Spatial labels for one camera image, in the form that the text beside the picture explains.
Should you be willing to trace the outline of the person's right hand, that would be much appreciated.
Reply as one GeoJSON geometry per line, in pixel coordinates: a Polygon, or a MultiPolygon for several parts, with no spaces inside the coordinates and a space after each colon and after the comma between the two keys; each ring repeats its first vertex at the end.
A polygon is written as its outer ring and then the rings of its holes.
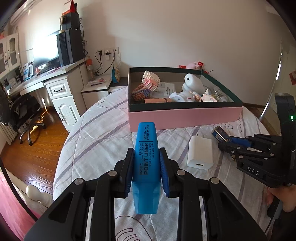
{"type": "Polygon", "coordinates": [[[296,186],[281,186],[278,188],[267,188],[267,205],[270,206],[277,197],[282,201],[282,208],[285,212],[292,212],[296,206],[296,186]]]}

